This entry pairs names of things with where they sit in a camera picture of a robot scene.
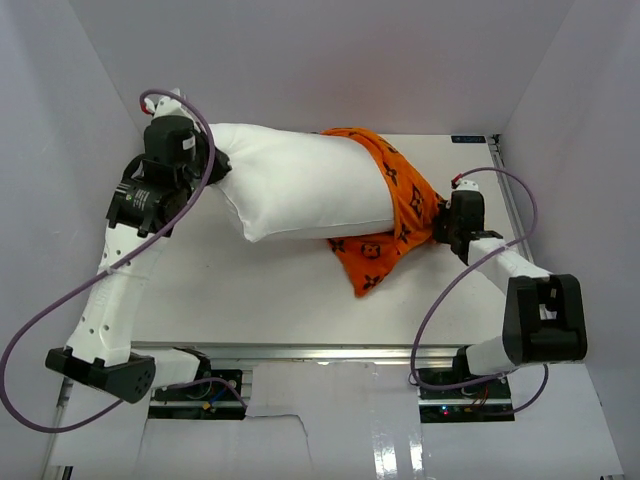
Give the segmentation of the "white pillow insert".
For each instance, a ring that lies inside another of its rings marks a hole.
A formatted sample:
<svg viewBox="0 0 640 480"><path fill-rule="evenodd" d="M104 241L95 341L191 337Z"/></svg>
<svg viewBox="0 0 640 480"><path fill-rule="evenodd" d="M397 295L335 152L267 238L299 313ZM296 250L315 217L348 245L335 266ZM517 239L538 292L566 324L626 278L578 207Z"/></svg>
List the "white pillow insert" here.
<svg viewBox="0 0 640 480"><path fill-rule="evenodd" d="M232 225L250 242L324 239L392 229L393 204L373 156L354 140L216 123L230 170L216 183Z"/></svg>

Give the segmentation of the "orange patterned pillowcase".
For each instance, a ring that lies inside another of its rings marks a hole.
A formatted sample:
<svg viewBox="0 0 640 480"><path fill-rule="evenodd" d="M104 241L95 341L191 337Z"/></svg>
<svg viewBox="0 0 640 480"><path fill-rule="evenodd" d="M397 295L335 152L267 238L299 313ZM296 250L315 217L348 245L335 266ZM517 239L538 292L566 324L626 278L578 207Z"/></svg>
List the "orange patterned pillowcase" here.
<svg viewBox="0 0 640 480"><path fill-rule="evenodd" d="M343 137L363 146L384 180L393 223L380 233L329 238L354 289L363 297L373 291L411 250L435 241L435 219L445 200L420 172L382 136L359 127L333 128L326 136Z"/></svg>

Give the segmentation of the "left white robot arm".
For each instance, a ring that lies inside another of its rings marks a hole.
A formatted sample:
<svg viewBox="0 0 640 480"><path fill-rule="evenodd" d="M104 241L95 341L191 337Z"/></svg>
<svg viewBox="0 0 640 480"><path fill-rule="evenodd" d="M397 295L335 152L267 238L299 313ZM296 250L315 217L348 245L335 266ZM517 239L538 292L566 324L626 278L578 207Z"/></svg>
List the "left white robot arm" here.
<svg viewBox="0 0 640 480"><path fill-rule="evenodd" d="M151 120L144 151L125 168L107 214L102 276L65 346L52 349L47 369L134 404L150 390L156 361L131 350L142 293L173 229L171 220L193 200L209 159L213 181L230 171L228 157L210 149L204 131L178 114Z"/></svg>

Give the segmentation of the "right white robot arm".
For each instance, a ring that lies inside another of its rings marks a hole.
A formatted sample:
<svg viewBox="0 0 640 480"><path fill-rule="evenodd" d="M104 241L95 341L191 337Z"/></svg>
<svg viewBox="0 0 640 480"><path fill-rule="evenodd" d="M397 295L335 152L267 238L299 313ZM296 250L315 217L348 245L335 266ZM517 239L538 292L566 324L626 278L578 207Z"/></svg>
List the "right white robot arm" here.
<svg viewBox="0 0 640 480"><path fill-rule="evenodd" d="M588 350L578 279L536 266L487 230L484 219L482 194L456 190L439 207L435 223L435 238L505 296L501 333L460 348L453 359L452 388L466 399L486 389L487 376L530 364L581 361Z"/></svg>

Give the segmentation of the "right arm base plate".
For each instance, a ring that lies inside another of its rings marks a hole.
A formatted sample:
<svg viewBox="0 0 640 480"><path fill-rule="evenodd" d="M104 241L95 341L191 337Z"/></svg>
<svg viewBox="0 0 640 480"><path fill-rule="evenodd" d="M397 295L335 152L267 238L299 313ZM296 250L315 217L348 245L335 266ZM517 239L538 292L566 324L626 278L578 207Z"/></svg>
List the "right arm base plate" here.
<svg viewBox="0 0 640 480"><path fill-rule="evenodd" d="M422 424L486 423L513 421L514 408L506 379L453 390L427 390L412 374L410 385L417 388Z"/></svg>

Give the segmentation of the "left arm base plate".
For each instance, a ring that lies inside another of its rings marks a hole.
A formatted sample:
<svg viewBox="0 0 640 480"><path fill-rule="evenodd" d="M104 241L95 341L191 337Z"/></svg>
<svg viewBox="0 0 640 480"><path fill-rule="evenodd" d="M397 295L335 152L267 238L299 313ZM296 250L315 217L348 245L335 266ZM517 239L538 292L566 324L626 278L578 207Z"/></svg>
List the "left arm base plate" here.
<svg viewBox="0 0 640 480"><path fill-rule="evenodd" d="M237 368L216 369L209 357L190 348L184 353L194 354L198 360L195 379L207 383L163 388L151 395L148 418L154 420L243 420L246 407L238 400L243 395L244 373Z"/></svg>

